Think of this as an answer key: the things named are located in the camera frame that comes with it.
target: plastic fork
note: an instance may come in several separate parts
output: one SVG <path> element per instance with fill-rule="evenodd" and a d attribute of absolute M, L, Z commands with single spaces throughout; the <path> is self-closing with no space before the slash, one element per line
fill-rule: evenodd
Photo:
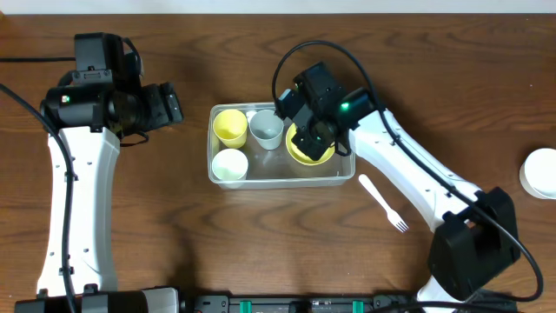
<path fill-rule="evenodd" d="M 387 213 L 388 221 L 399 231 L 406 232 L 409 230 L 409 226 L 401 219 L 400 215 L 392 210 L 388 203 L 384 200 L 381 193 L 374 187 L 374 184 L 368 179 L 367 175 L 361 174 L 359 175 L 359 183 L 365 187 L 368 193 L 376 199 L 376 201 L 384 208 Z"/>

